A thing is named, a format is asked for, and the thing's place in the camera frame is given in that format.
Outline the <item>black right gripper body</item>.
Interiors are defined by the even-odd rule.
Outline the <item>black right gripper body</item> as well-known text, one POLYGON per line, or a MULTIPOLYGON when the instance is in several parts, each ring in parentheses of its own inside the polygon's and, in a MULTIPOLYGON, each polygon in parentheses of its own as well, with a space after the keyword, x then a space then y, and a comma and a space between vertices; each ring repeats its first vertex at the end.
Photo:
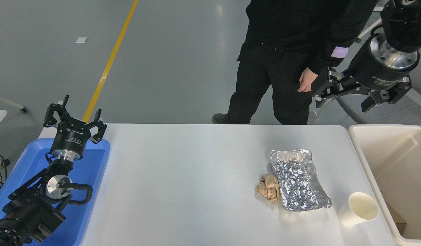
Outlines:
POLYGON ((388 90, 416 68, 419 60, 419 52, 402 52, 393 48, 385 36, 371 36, 344 74, 371 90, 388 90))

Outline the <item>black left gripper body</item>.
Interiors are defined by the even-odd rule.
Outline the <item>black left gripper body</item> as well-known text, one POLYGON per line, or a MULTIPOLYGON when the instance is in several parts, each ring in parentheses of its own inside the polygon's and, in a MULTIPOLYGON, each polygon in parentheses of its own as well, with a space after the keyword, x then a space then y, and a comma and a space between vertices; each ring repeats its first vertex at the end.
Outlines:
POLYGON ((67 155, 73 159, 82 159, 88 138, 91 136, 84 126, 85 123, 78 119, 60 122, 50 153, 55 157, 67 155))

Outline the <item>person's hand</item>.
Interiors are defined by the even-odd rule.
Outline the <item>person's hand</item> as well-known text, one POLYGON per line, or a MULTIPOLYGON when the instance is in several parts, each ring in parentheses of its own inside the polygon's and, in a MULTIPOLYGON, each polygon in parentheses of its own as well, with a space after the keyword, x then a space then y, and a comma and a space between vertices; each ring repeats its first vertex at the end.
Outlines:
POLYGON ((299 78, 299 88, 297 92, 309 93, 312 92, 312 84, 317 79, 318 74, 314 73, 307 67, 299 78))

